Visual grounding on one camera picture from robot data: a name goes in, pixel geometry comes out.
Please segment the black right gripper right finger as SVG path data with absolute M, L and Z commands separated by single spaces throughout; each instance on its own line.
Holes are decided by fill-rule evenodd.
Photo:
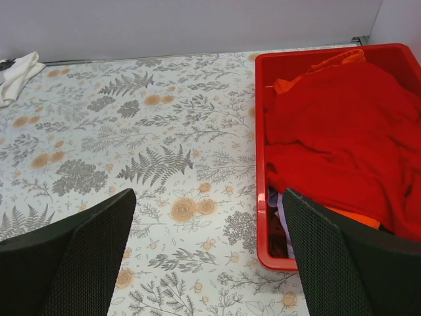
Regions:
M 419 315 L 420 244 L 337 214 L 293 189 L 287 229 L 310 315 Z

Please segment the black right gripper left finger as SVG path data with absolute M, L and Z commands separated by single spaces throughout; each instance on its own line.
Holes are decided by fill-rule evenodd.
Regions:
M 1 242 L 2 315 L 106 315 L 136 195 L 125 189 L 43 228 Z

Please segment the red t shirt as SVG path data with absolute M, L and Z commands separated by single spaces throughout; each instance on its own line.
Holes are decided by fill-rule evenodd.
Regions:
M 420 98 L 370 63 L 302 76 L 265 107 L 268 182 L 420 240 Z

